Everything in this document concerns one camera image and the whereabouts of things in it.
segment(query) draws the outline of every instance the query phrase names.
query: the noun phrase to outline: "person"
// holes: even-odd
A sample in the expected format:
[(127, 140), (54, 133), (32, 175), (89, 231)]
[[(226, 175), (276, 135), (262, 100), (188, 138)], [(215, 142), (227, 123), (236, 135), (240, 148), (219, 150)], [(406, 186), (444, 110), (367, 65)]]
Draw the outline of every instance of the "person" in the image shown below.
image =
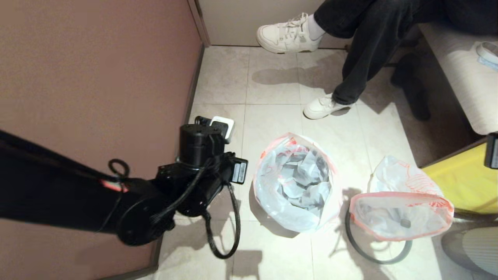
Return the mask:
[(315, 51), (325, 33), (351, 38), (343, 81), (304, 109), (310, 119), (351, 107), (416, 23), (446, 18), (475, 34), (497, 34), (496, 0), (327, 0), (314, 14), (261, 26), (256, 38), (273, 53)]

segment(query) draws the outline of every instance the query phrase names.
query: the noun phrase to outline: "robotic arm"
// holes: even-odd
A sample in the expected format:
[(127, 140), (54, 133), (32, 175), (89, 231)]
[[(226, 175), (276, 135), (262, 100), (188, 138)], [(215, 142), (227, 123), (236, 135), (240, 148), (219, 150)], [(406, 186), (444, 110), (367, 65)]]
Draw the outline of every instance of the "robotic arm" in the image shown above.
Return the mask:
[[(29, 223), (116, 234), (138, 246), (173, 230), (175, 211), (206, 220), (208, 243), (218, 258), (237, 249), (240, 218), (231, 183), (243, 184), (247, 160), (225, 152), (234, 121), (197, 117), (180, 128), (176, 162), (153, 180), (128, 178), (129, 167), (109, 162), (109, 176), (0, 131), (0, 217)], [(236, 240), (222, 255), (213, 241), (207, 207), (228, 187), (236, 214)]]

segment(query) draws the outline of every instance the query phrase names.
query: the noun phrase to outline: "black jeans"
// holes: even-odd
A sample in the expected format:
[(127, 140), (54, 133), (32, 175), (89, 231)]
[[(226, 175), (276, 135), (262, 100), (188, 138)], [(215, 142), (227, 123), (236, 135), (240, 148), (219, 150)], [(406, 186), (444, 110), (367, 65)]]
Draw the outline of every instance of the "black jeans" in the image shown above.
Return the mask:
[(356, 102), (414, 24), (446, 18), (468, 32), (497, 34), (497, 14), (496, 0), (326, 0), (314, 13), (318, 25), (334, 37), (355, 36), (334, 100)]

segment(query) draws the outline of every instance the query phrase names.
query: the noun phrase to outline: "plastic bag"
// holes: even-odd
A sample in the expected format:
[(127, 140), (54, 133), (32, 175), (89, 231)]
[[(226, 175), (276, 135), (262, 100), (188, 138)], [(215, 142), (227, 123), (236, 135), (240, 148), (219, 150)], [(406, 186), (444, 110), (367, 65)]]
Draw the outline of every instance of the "plastic bag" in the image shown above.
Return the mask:
[(261, 154), (256, 170), (256, 200), (282, 227), (314, 232), (339, 214), (337, 168), (311, 139), (283, 135)]
[(369, 193), (351, 199), (354, 222), (379, 240), (401, 241), (448, 230), (453, 204), (422, 170), (385, 157), (369, 182)]

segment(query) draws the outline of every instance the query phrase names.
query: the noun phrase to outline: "white sock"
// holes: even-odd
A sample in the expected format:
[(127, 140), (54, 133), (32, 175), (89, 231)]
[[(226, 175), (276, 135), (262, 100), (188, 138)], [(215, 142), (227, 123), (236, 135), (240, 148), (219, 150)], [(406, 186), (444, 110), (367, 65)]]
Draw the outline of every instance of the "white sock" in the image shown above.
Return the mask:
[(323, 34), (325, 34), (325, 30), (323, 30), (318, 23), (316, 23), (315, 16), (313, 14), (308, 16), (308, 30), (310, 31), (310, 39), (313, 41), (320, 39)]

